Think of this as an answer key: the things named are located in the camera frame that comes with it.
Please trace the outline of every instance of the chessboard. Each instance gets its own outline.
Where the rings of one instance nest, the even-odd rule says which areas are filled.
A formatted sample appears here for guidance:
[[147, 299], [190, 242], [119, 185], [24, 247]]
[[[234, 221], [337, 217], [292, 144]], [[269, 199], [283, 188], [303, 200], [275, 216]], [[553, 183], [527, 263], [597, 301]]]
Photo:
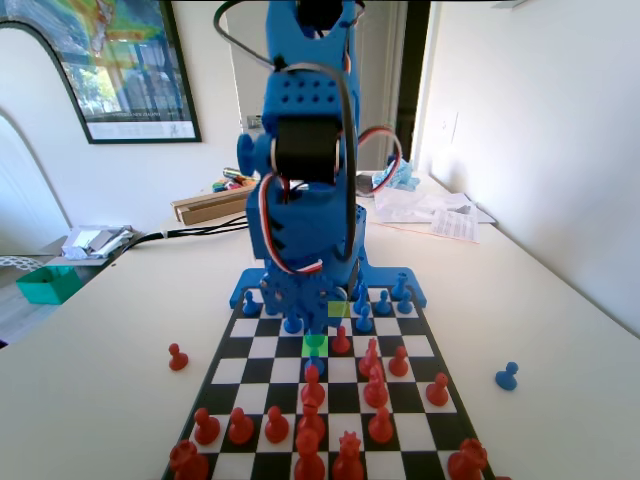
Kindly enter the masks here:
[[[362, 334], [356, 329], [358, 315], [350, 302], [350, 318], [343, 318], [351, 346], [346, 353], [331, 349], [336, 329], [329, 327], [329, 348], [320, 358], [325, 369], [319, 383], [326, 398], [318, 408], [326, 425], [326, 434], [319, 443], [318, 455], [325, 465], [325, 478], [331, 478], [331, 466], [340, 451], [339, 439], [347, 432], [355, 432], [360, 444], [360, 460], [365, 479], [446, 479], [449, 456], [459, 451], [463, 440], [477, 438], [451, 377], [438, 350], [422, 308], [413, 303], [410, 313], [397, 310], [398, 302], [391, 302], [388, 315], [379, 316], [373, 308], [380, 293], [388, 288], [368, 289], [372, 307], [373, 330]], [[259, 289], [249, 289], [253, 299], [261, 303]], [[303, 333], [287, 333], [282, 314], [268, 315], [264, 305], [256, 315], [247, 316], [238, 302], [220, 341], [218, 350], [204, 378], [193, 409], [180, 440], [193, 442], [209, 463], [207, 478], [230, 479], [292, 479], [299, 459], [294, 439], [297, 424], [302, 418], [300, 392], [305, 385]], [[363, 396], [368, 379], [358, 370], [359, 360], [365, 356], [369, 339], [378, 344], [380, 361], [384, 367], [393, 437], [378, 444], [370, 437], [368, 424], [376, 410]], [[409, 370], [403, 377], [389, 371], [389, 360], [396, 348], [407, 351]], [[438, 373], [447, 375], [449, 400], [442, 407], [432, 405], [425, 391], [434, 383]], [[267, 411], [278, 406], [289, 422], [284, 441], [272, 444], [265, 436]], [[209, 445], [195, 441], [194, 413], [204, 407], [220, 422], [220, 433]], [[241, 407], [255, 425], [251, 439], [235, 445], [227, 435], [231, 411]], [[494, 480], [491, 467], [483, 470], [485, 480]], [[167, 467], [163, 480], [171, 480], [174, 473]]]

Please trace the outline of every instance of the green box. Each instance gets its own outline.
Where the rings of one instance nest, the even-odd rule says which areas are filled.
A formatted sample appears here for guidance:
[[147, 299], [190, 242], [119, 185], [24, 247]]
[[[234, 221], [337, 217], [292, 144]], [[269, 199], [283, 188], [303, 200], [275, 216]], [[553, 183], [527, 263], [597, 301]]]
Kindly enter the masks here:
[[61, 305], [82, 288], [73, 267], [42, 267], [16, 281], [29, 303]]

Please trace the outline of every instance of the framed poster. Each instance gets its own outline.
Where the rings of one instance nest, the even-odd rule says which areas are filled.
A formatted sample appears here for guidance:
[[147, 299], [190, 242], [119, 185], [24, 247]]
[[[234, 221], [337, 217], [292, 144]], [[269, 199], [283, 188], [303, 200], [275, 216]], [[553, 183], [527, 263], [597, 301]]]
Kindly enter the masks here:
[[0, 28], [49, 52], [89, 143], [201, 141], [171, 2], [0, 0]]

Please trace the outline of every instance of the chess piece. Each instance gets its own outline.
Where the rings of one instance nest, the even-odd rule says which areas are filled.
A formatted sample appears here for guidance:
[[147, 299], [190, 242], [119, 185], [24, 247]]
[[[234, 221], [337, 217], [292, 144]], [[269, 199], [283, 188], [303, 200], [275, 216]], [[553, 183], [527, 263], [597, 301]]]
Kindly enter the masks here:
[[199, 408], [193, 416], [196, 421], [196, 442], [200, 445], [209, 445], [215, 442], [220, 433], [220, 421], [209, 415], [206, 408]]

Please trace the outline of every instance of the green highlighted square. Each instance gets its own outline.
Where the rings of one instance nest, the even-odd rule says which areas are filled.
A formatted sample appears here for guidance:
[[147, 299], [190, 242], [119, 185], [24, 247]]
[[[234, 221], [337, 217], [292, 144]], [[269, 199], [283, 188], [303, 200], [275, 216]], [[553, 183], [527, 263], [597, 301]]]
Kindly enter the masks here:
[[348, 318], [349, 302], [343, 300], [332, 300], [327, 304], [328, 317]]
[[317, 350], [314, 352], [318, 357], [328, 357], [329, 356], [329, 340], [326, 335], [305, 335], [304, 342], [302, 342], [302, 356], [310, 357], [311, 351]]

